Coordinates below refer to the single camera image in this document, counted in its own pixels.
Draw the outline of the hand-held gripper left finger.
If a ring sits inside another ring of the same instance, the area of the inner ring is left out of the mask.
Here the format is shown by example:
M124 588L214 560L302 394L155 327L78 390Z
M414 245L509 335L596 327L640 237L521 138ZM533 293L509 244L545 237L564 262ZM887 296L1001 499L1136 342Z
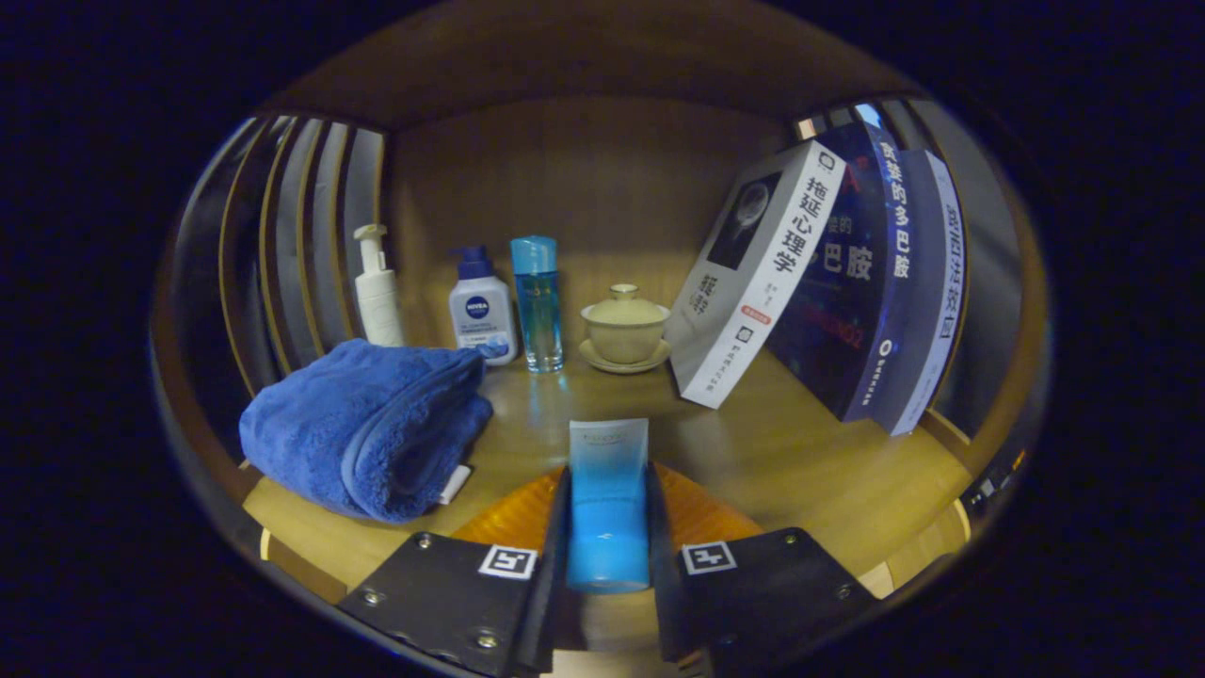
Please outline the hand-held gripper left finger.
M537 550L412 535L337 609L436 676L549 672L568 583L570 499L571 473L560 468Z

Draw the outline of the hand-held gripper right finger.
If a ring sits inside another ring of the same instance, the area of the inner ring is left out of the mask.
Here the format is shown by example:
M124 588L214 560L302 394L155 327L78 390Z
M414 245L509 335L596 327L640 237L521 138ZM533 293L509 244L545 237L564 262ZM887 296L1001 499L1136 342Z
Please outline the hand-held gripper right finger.
M668 491L647 466L651 588L674 665L790 665L881 600L801 527L675 546Z

